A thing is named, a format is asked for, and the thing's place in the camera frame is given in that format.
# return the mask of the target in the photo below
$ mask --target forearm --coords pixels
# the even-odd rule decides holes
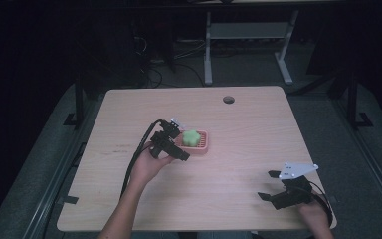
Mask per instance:
[[[145,185],[130,182],[98,238],[130,238],[138,202]]]
[[[311,228],[310,231],[315,239],[334,239],[328,227],[326,228]]]

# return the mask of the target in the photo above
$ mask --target wooden table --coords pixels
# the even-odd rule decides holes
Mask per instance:
[[[226,96],[235,102],[225,104]],[[58,228],[101,230],[144,133],[171,118],[208,131],[209,151],[160,171],[141,197],[133,230],[305,228],[294,207],[275,210],[257,194],[284,191],[269,170],[286,161],[312,163],[279,87],[109,91],[69,192],[78,202],[65,203]],[[322,187],[316,172],[307,178]]]

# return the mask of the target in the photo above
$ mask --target green object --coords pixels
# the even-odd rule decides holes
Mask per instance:
[[[185,146],[196,147],[200,139],[201,135],[196,130],[188,130],[182,133],[182,144]]]

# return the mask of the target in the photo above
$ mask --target gray floor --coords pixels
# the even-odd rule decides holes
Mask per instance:
[[[213,87],[281,86],[288,93],[317,78],[305,74],[313,45],[292,44],[289,47],[286,62],[294,80],[292,86],[284,84],[276,65],[273,53],[278,44],[243,48],[252,45],[254,43],[241,43],[234,48],[222,48],[215,54]],[[176,63],[192,67],[199,76],[204,76],[201,55],[178,59]],[[160,88],[172,85],[201,87],[198,76],[189,68],[178,65],[176,73],[166,66],[154,69],[163,76],[162,83],[170,85]],[[152,71],[150,78],[157,82],[159,75]],[[382,238],[382,193],[367,160],[372,155],[382,169],[382,112],[373,95],[360,87],[358,109],[368,114],[374,126],[354,131],[344,118],[345,97],[331,101],[325,93],[328,85],[304,96],[288,97],[288,100],[311,157],[320,166],[318,173],[327,194],[333,199],[332,207],[338,221],[333,233],[336,238]],[[96,238],[96,232],[61,232],[56,222],[62,209],[59,199],[67,195],[76,172],[75,167],[70,167],[67,174],[59,168],[62,164],[70,166],[81,143],[87,142],[100,104],[101,99],[86,100],[87,118],[75,130],[73,126],[63,126],[67,114],[75,110],[74,87],[61,98],[0,209],[0,238],[25,235],[31,238]],[[367,146],[367,153],[362,145]],[[52,183],[57,179],[64,181],[61,188],[59,183]],[[47,201],[45,193],[49,190],[59,191],[59,196]],[[31,223],[32,218],[38,218],[39,223]],[[306,238],[309,233],[264,231],[260,235],[266,239]]]

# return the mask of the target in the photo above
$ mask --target cable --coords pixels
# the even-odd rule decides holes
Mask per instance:
[[[153,87],[153,86],[151,85],[151,83],[154,83],[154,82],[153,82],[153,80],[151,80],[151,78],[150,78],[150,77],[148,76],[148,74],[147,74],[147,79],[148,79],[148,82],[149,82],[150,85],[151,85],[151,88],[153,88],[153,89],[158,88],[158,87],[162,84],[162,81],[163,81],[163,76],[162,76],[162,74],[161,74],[159,71],[157,71],[157,70],[155,70],[155,69],[152,69],[152,68],[149,68],[148,70],[153,71],[153,72],[155,72],[157,75],[159,75],[159,81],[157,82],[157,85],[156,85],[155,87]]]
[[[201,86],[202,87],[206,87],[206,85],[204,84],[203,79],[200,77],[200,75],[198,74],[198,72],[194,68],[192,68],[190,66],[187,66],[187,65],[184,65],[184,64],[179,64],[179,63],[175,63],[173,65],[185,67],[185,68],[188,68],[189,70],[193,71],[195,73],[195,75],[197,75],[198,79],[200,80]]]
[[[321,197],[319,197],[318,195],[315,195],[314,193],[312,192],[308,192],[306,191],[305,189],[303,188],[300,188],[300,187],[295,187],[295,186],[287,186],[286,189],[295,189],[295,190],[298,190],[300,192],[303,192],[305,194],[308,194],[310,195],[313,199],[315,199],[320,205],[321,207],[323,208],[325,214],[327,215],[327,221],[328,221],[328,226],[330,227],[332,222],[333,222],[333,212],[331,211],[331,207],[330,207],[330,203],[328,202],[328,200],[326,202],[324,202],[323,199],[321,199]]]
[[[144,136],[141,139],[140,144],[138,145],[137,150],[135,151],[134,155],[132,156],[131,162],[129,163],[128,169],[126,170],[125,179],[123,180],[123,186],[122,191],[120,192],[120,197],[122,197],[123,193],[125,192],[126,186],[128,185],[129,177],[132,172],[132,168],[135,165],[135,162],[137,161],[139,155],[143,151],[143,146],[145,141],[147,140],[150,133],[153,131],[154,127],[157,125],[158,122],[162,122],[162,119],[158,119],[156,122],[152,123],[150,127],[148,128],[147,132],[144,134]]]

